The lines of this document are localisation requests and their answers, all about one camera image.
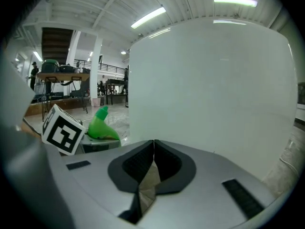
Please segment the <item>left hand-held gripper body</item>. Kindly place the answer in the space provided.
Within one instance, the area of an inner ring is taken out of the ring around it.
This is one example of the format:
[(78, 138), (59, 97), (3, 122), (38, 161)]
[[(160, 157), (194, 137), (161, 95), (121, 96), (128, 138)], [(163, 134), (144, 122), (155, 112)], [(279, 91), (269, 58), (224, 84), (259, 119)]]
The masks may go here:
[(107, 115), (108, 107), (99, 108), (85, 127), (82, 121), (77, 121), (55, 104), (43, 123), (41, 139), (67, 156), (118, 148), (120, 137), (106, 124)]

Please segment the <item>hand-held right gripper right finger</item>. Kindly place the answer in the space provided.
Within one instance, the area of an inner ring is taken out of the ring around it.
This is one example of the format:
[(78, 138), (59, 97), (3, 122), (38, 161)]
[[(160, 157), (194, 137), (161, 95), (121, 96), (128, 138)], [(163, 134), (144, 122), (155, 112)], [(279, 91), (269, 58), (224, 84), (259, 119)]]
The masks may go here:
[(155, 186), (156, 195), (179, 193), (196, 175), (196, 164), (187, 154), (154, 141), (154, 162), (158, 168), (160, 183)]

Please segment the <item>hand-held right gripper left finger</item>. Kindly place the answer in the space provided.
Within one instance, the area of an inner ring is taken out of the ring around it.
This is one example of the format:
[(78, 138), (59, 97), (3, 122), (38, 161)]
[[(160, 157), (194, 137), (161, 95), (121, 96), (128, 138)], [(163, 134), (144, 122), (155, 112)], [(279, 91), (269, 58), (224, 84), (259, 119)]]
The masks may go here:
[(139, 185), (153, 162), (154, 141), (137, 144), (135, 149), (115, 158), (108, 166), (108, 175), (115, 186), (123, 192), (134, 194), (131, 206), (119, 217), (136, 224), (142, 218)]

